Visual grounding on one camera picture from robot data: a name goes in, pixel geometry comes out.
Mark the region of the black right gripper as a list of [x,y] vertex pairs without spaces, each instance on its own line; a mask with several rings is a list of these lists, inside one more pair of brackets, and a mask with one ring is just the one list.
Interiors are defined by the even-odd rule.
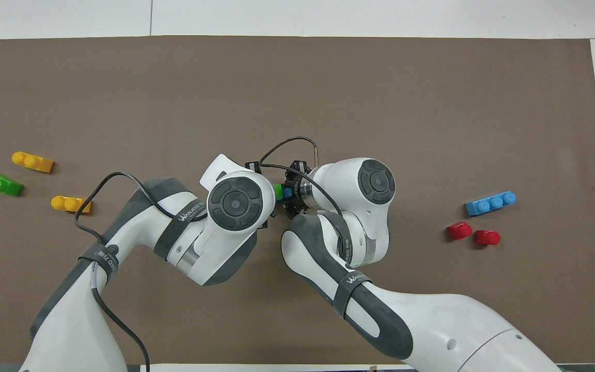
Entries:
[[288,218],[294,218],[307,210],[307,205],[305,205],[301,195],[301,185],[302,178],[311,171],[312,169],[307,165],[307,162],[302,160],[294,160],[285,171],[286,181],[290,181],[292,198],[283,199],[281,203]]

